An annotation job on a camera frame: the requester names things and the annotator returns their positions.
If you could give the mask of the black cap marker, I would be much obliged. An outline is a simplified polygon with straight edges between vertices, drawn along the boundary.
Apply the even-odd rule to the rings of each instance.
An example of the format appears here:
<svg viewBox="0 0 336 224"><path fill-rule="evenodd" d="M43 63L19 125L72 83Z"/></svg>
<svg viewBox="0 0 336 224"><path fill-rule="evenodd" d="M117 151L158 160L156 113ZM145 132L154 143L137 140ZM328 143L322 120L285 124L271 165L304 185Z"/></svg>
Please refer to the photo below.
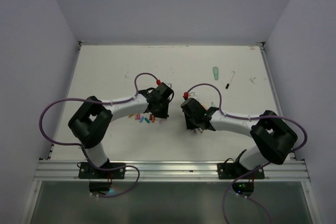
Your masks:
<svg viewBox="0 0 336 224"><path fill-rule="evenodd" d="M230 87L230 84L231 84L231 82L232 82L232 80L234 78L234 75L235 75L235 71L232 71L232 73L231 73L231 75L230 75L230 77L229 77L229 79L228 79L228 81L226 83L225 89L228 89Z"/></svg>

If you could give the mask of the small green highlighter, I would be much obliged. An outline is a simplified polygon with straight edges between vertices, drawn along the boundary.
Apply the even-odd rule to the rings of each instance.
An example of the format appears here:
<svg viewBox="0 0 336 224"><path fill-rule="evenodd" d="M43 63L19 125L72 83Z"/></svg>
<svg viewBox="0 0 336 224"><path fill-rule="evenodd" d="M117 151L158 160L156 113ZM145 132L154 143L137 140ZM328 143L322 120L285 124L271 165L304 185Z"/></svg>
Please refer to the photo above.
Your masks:
<svg viewBox="0 0 336 224"><path fill-rule="evenodd" d="M214 76L214 80L219 79L219 69L218 69L218 67L213 67L213 76Z"/></svg>

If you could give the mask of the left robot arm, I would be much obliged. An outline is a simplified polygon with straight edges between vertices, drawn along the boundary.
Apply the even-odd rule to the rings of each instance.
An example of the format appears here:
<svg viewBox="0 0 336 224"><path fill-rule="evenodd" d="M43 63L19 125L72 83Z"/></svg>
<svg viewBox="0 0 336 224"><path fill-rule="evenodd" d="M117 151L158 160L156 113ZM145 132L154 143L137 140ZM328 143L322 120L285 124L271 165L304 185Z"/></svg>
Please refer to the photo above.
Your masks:
<svg viewBox="0 0 336 224"><path fill-rule="evenodd" d="M79 140L83 153L91 161L90 171L97 178L104 178L109 165L101 141L111 122L131 114L151 113L155 118L169 117L169 104L174 91L164 82L156 88L139 90L126 98L103 102L89 97L68 122L68 127Z"/></svg>

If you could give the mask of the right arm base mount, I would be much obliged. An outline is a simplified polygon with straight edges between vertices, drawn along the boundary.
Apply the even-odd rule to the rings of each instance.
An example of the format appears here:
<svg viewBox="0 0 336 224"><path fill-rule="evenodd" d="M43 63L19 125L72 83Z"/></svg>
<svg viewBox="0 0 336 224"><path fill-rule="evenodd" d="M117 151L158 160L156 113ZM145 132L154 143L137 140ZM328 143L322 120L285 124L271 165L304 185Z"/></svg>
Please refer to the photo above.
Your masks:
<svg viewBox="0 0 336 224"><path fill-rule="evenodd" d="M219 179L234 180L247 172L248 170L246 168L244 168L238 161L234 161L232 158L228 158L222 163L217 163L217 173ZM264 170L259 169L258 171L245 176L243 179L246 179L246 182L235 182L231 185L231 188L236 194L249 197L254 192L255 180L264 178Z"/></svg>

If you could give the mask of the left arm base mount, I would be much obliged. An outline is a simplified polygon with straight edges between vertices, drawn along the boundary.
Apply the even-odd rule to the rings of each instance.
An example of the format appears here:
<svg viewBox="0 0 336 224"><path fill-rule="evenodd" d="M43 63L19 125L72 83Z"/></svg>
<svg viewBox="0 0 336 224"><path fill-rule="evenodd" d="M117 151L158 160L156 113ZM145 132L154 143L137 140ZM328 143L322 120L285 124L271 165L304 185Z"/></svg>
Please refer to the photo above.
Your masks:
<svg viewBox="0 0 336 224"><path fill-rule="evenodd" d="M98 198L116 198L133 190L140 179L140 170L126 163L105 162L101 167L95 167L90 162L78 162L78 178L89 180L89 192ZM126 190L116 192L112 189L112 182L118 179L125 179L126 168L134 169L137 172L135 182Z"/></svg>

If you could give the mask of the aluminium rail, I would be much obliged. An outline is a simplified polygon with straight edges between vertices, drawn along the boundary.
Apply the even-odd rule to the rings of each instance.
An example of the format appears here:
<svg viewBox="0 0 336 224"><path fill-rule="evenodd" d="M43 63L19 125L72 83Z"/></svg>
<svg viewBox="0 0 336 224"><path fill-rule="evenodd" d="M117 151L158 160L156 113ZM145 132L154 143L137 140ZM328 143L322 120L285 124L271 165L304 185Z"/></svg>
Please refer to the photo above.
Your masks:
<svg viewBox="0 0 336 224"><path fill-rule="evenodd" d="M122 182L228 182L231 178L224 176L224 170L217 166L216 161L128 161L126 168L121 168ZM39 161L34 181L77 181L79 161ZM309 173L304 161L286 161L283 165L270 164L257 171L264 175L263 179L253 178L260 182L308 182Z"/></svg>

